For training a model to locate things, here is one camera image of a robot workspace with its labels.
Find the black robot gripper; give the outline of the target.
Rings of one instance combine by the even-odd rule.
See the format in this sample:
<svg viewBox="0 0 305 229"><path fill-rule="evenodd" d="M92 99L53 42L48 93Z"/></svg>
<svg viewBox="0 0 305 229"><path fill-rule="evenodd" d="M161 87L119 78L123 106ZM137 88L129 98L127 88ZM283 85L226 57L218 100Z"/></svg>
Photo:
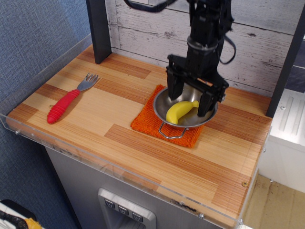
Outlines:
<svg viewBox="0 0 305 229"><path fill-rule="evenodd" d="M183 92L184 84L199 90L202 95L199 102L199 117L211 111L217 102L225 96L228 82L218 73L217 67L221 63L223 42L218 42L214 48L197 50L188 47L187 56L168 55L167 88L171 100L177 99Z"/></svg>

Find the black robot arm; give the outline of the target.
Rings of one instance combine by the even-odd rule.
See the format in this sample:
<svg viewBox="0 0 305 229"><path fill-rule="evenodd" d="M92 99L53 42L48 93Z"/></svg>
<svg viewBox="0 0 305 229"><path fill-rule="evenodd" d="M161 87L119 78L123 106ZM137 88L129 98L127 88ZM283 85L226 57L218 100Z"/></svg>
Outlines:
<svg viewBox="0 0 305 229"><path fill-rule="evenodd" d="M171 100L178 98L185 84L201 92L198 116L221 102L228 82L218 73L224 42L232 41L226 33L232 29L231 1L191 0L191 33L186 57L169 55L167 87Z"/></svg>

